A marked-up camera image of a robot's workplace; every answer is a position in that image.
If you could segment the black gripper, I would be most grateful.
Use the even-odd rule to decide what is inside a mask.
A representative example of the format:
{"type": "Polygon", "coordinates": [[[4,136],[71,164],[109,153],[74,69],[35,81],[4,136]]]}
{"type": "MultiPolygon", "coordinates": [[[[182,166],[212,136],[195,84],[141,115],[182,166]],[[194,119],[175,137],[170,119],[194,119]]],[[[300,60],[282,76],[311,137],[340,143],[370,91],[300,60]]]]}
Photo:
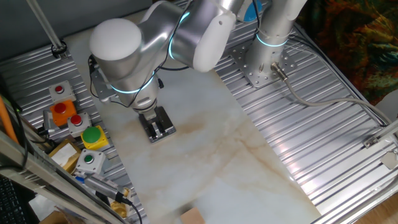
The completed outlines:
{"type": "Polygon", "coordinates": [[[152,139],[156,139],[157,137],[163,138],[165,136],[165,129],[163,124],[160,122],[159,109],[154,108],[149,111],[145,111],[139,114],[139,120],[144,128],[149,127],[150,135],[152,139]],[[153,127],[153,123],[156,124],[156,131],[153,127]]]}

